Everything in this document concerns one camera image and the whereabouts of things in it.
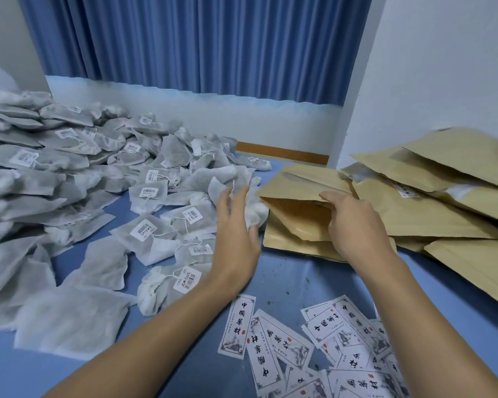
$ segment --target finger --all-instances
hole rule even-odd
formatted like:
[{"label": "finger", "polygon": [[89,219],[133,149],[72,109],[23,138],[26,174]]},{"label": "finger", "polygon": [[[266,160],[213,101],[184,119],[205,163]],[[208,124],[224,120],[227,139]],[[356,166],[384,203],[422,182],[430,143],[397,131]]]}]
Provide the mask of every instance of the finger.
[{"label": "finger", "polygon": [[236,194],[234,200],[232,201],[232,212],[231,216],[238,220],[243,220],[245,223],[245,196],[249,191],[249,187],[245,186]]},{"label": "finger", "polygon": [[319,193],[319,196],[323,200],[327,200],[328,202],[334,204],[334,206],[337,208],[339,205],[341,205],[341,202],[351,194],[346,193],[345,191],[341,190],[336,190],[336,191],[324,191],[322,193]]},{"label": "finger", "polygon": [[216,207],[216,211],[218,212],[218,224],[225,223],[229,220],[229,194],[230,189],[225,189],[221,193],[218,201],[218,206]]},{"label": "finger", "polygon": [[249,228],[249,239],[253,246],[260,246],[260,239],[258,237],[258,226],[253,225]]}]

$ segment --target stack of paper bags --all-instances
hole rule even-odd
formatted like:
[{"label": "stack of paper bags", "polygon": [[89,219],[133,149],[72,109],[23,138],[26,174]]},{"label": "stack of paper bags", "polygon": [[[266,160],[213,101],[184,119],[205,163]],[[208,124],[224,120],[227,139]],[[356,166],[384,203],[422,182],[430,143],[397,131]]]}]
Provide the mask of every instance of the stack of paper bags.
[{"label": "stack of paper bags", "polygon": [[285,166],[259,190],[270,211],[264,246],[345,261],[336,252],[328,233],[331,204],[319,193],[340,190],[354,194],[351,184],[338,170]]},{"label": "stack of paper bags", "polygon": [[343,169],[397,245],[432,255],[498,300],[498,139],[454,127]]}]

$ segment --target wooden baseboard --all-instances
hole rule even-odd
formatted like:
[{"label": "wooden baseboard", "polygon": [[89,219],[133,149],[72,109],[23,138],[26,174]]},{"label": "wooden baseboard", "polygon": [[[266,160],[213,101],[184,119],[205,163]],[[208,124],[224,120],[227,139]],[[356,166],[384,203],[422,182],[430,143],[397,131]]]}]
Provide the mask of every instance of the wooden baseboard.
[{"label": "wooden baseboard", "polygon": [[277,158],[291,159],[293,161],[301,161],[315,164],[326,165],[328,163],[328,155],[320,155],[318,153],[287,150],[274,146],[266,146],[259,144],[250,144],[248,142],[238,142],[236,150],[240,152],[256,153],[259,155],[276,156]]}]

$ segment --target blue table surface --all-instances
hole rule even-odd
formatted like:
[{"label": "blue table surface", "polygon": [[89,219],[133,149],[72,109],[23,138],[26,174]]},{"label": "blue table surface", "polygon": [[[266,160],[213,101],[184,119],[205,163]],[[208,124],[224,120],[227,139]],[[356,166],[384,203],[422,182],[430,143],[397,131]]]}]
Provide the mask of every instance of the blue table surface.
[{"label": "blue table surface", "polygon": [[[268,181],[285,162],[272,160],[271,172],[256,172]],[[137,217],[129,210],[128,194],[105,208],[116,218],[88,239],[53,260],[57,283],[84,259],[90,241],[109,235],[109,230]],[[156,215],[167,211],[163,208]],[[407,250],[399,250],[419,284],[442,314],[458,330],[476,353],[498,376],[498,302],[474,287],[438,261]],[[169,258],[159,265],[173,265]],[[123,292],[136,294],[142,277],[149,271],[134,255],[129,257]],[[256,273],[243,293],[256,296],[255,310],[261,308],[302,334],[304,307],[348,295],[368,317],[374,318],[372,299],[361,279],[348,264],[263,248]],[[251,397],[256,396],[248,357],[244,360],[217,354],[227,321],[226,307],[200,336],[159,392],[161,397]],[[134,306],[120,330],[129,335],[149,318]],[[67,377],[83,362],[55,355],[13,349],[13,332],[0,332],[0,398],[35,398]],[[323,353],[312,356],[312,369],[328,368]]]}]

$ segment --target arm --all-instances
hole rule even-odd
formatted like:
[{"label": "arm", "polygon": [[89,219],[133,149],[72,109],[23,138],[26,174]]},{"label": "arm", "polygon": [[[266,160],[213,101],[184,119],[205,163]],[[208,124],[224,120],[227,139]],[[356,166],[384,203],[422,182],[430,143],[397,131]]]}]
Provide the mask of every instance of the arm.
[{"label": "arm", "polygon": [[324,192],[334,209],[337,251],[364,281],[413,398],[498,398],[498,378],[421,289],[391,248],[379,214],[346,193]]},{"label": "arm", "polygon": [[218,203],[218,236],[210,273],[185,296],[126,339],[97,355],[45,398],[150,398],[218,313],[253,276],[260,255],[258,229],[245,225],[245,187]]}]

